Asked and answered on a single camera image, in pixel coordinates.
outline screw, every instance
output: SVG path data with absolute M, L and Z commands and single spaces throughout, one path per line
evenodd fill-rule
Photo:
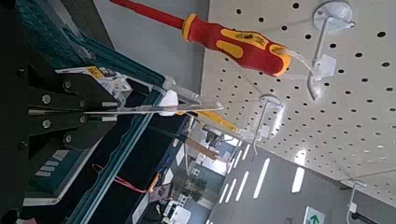
M 79 118 L 79 122 L 81 122 L 81 123 L 85 123 L 86 120 L 87 120 L 87 119 L 85 118 L 85 116 L 81 116 L 81 117 Z
M 86 104 L 85 100 L 82 100 L 82 101 L 79 102 L 79 106 L 81 106 L 81 107 L 84 107 L 85 104 Z
M 17 77 L 19 77 L 19 78 L 24 78 L 24 77 L 26 77 L 26 73 L 25 73 L 25 70 L 24 70 L 23 68 L 18 69 L 18 71 L 17 71 Z
M 18 150 L 19 151 L 24 151 L 24 150 L 27 150 L 27 149 L 29 149 L 29 145 L 26 143 L 26 142 L 20 142 L 19 144 L 18 144 Z
M 71 83 L 69 80 L 67 80 L 67 81 L 64 83 L 64 87 L 67 88 L 67 89 L 70 89 L 70 87 L 72 87 L 72 83 Z
M 41 100 L 43 101 L 44 105 L 49 104 L 50 103 L 50 95 L 48 95 L 48 94 L 43 95 Z
M 43 128 L 48 129 L 50 127 L 50 120 L 46 119 L 43 121 Z
M 72 141 L 72 135 L 71 135 L 71 134 L 68 134 L 68 135 L 66 136 L 66 138 L 64 139 L 64 141 L 65 141 L 66 143 L 70 143 L 70 142 Z

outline white label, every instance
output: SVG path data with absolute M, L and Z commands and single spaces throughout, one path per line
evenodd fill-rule
M 309 206 L 305 210 L 304 224 L 324 224 L 325 215 Z

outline screwdriver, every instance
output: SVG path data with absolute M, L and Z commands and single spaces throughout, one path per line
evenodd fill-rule
M 286 49 L 265 36 L 250 31 L 236 31 L 217 23 L 202 21 L 191 14 L 186 20 L 129 0 L 110 0 L 136 13 L 181 30 L 186 41 L 198 42 L 208 49 L 226 54 L 240 66 L 257 70 L 272 77 L 283 75 L 290 65 Z

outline label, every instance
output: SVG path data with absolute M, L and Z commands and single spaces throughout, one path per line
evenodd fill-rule
M 265 50 L 265 46 L 269 42 L 267 39 L 265 39 L 263 35 L 254 32 L 241 32 L 241 31 L 222 29 L 221 34 L 231 39 L 253 45 L 262 50 Z

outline white pegboard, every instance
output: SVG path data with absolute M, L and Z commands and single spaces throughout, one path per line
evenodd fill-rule
M 258 31 L 311 60 L 319 36 L 311 18 L 322 2 L 216 0 L 211 3 L 209 21 Z M 396 30 L 390 24 L 396 20 L 392 13 L 396 3 L 349 3 L 357 25 L 327 36 L 323 53 L 337 59 L 337 73 L 316 83 L 319 98 L 315 102 L 304 80 L 261 75 L 212 50 L 205 51 L 202 85 L 204 96 L 225 104 L 220 113 L 226 119 L 250 130 L 260 119 L 260 95 L 277 96 L 283 107 L 267 111 L 264 122 L 274 129 L 270 139 L 258 146 L 289 161 L 304 156 L 304 166 L 336 180 L 396 169 Z M 307 76 L 308 71 L 293 60 L 287 74 Z M 391 200 L 396 192 L 375 187 L 389 183 L 395 189 L 392 175 L 364 179 L 369 186 L 362 191 L 396 206 Z

